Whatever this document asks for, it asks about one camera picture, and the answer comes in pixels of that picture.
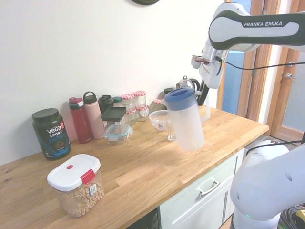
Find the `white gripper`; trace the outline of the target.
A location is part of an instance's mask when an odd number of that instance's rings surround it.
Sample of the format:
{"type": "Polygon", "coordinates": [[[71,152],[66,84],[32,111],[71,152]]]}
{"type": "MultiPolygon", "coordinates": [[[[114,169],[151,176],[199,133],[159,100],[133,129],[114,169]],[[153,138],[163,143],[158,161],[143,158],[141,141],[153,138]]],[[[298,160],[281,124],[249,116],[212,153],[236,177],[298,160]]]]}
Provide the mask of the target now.
{"type": "Polygon", "coordinates": [[[208,96],[209,88],[217,89],[223,75],[223,68],[220,62],[212,62],[209,64],[201,63],[199,74],[202,77],[200,88],[196,92],[200,92],[197,98],[197,103],[202,106],[208,96]]]}

